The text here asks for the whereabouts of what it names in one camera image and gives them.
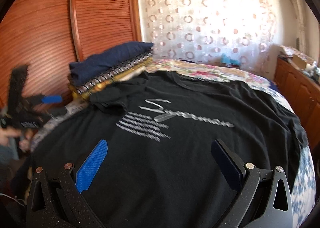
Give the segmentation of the person's left hand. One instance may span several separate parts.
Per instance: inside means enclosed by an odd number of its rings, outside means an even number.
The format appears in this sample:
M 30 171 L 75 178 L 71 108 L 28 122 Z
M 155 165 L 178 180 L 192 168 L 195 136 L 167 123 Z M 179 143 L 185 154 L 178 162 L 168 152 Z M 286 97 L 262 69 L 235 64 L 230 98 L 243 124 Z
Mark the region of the person's left hand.
M 1 146 L 7 147 L 9 145 L 10 138 L 19 138 L 18 145 L 24 152 L 30 150 L 30 143 L 33 137 L 33 131 L 31 129 L 19 130 L 12 127 L 5 129 L 1 128 Z

